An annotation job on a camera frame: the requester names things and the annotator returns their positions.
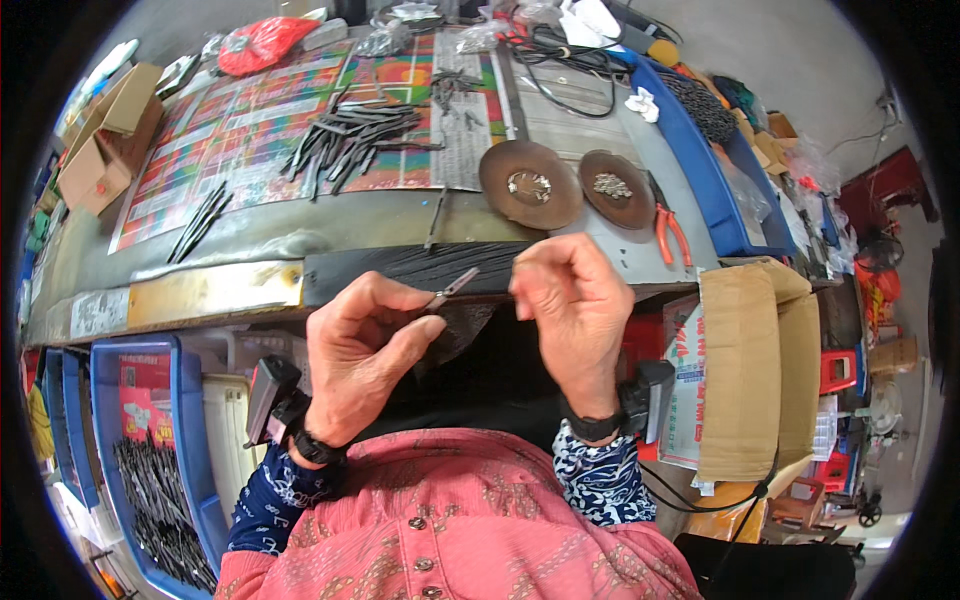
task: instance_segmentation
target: blue patterned sleeve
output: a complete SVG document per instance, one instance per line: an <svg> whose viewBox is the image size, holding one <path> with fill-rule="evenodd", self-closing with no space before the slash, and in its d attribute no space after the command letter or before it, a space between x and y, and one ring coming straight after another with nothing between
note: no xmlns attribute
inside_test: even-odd
<svg viewBox="0 0 960 600"><path fill-rule="evenodd" d="M553 441L553 470L567 503L596 525L657 518L657 504L640 476L633 437L592 447L577 440L564 419Z"/></svg>
<svg viewBox="0 0 960 600"><path fill-rule="evenodd" d="M333 497L345 463L346 459L316 470L303 468L270 442L233 508L227 550L279 556L303 511Z"/></svg>

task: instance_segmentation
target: round metal disc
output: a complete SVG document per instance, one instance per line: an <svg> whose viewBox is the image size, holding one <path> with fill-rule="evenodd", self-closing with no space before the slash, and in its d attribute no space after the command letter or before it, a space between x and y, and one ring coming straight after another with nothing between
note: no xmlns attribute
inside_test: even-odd
<svg viewBox="0 0 960 600"><path fill-rule="evenodd" d="M612 173L633 192L629 198L614 197L593 189L596 177ZM629 160L606 150L591 150L580 160L580 184L584 195L597 211L615 225L626 229L646 229L654 224L657 207L646 174Z"/></svg>
<svg viewBox="0 0 960 600"><path fill-rule="evenodd" d="M480 159L480 187L492 208L528 228L566 227L584 205L573 171L557 153L531 141L509 140L487 150Z"/></svg>

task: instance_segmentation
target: patterned pink blouse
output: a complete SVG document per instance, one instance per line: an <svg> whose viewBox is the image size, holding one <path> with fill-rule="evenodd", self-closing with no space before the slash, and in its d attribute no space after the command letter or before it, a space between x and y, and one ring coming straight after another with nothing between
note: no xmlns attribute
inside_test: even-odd
<svg viewBox="0 0 960 600"><path fill-rule="evenodd" d="M549 457L507 433L405 431L349 451L342 497L279 557L224 555L216 598L699 598L653 523L597 527Z"/></svg>

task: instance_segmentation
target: pliers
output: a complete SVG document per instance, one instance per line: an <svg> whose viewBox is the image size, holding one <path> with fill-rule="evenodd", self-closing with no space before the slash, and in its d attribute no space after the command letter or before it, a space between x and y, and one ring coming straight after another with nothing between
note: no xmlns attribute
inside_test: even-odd
<svg viewBox="0 0 960 600"><path fill-rule="evenodd" d="M690 247L686 243L684 230L681 229L680 224L677 223L677 217L674 215L674 212L670 210L670 204L668 204L666 198L663 197L663 190L660 189L660 185L657 184L657 180L652 173L647 173L647 180L650 182L650 189L654 193L654 202L657 203L656 232L657 242L660 244L660 254L663 256L663 264L673 264L673 254L670 252L670 246L666 240L666 228L670 227L674 237L677 238L680 252L684 256L684 266L692 267L693 259L690 258Z"/></svg>

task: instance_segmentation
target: fingernail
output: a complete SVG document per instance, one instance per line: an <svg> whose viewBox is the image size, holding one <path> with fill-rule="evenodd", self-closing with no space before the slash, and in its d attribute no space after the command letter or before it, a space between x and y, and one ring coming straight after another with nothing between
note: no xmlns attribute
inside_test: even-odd
<svg viewBox="0 0 960 600"><path fill-rule="evenodd" d="M436 340L440 333L446 328L446 321L443 317L437 315L427 315L426 317L421 317L423 320L423 335L430 338L430 340Z"/></svg>

